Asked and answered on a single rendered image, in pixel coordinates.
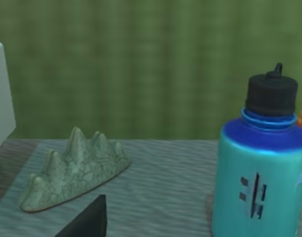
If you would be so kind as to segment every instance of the table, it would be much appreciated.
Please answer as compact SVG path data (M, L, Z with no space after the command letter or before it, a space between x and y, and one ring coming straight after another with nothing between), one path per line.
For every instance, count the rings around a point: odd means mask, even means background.
M100 194L107 196L108 237L210 237L217 141L119 141L133 161L125 172L71 202L27 214L17 199L28 176L66 140L7 140L0 147L0 237L55 236Z

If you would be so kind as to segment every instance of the dark pointed object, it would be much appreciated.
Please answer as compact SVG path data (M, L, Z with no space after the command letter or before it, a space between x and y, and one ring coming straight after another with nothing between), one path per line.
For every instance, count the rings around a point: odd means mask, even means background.
M106 195L100 195L55 237L106 237Z

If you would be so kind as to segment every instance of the white object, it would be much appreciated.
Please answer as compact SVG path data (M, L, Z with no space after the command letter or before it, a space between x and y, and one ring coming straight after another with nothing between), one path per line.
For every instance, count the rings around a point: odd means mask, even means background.
M16 128L4 49L0 43L0 145Z

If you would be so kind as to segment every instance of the water bottle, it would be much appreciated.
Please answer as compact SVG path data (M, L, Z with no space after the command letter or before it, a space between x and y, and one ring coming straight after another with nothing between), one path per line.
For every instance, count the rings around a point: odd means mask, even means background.
M302 205L298 84L274 71L249 79L241 117L220 133L214 237L295 237Z

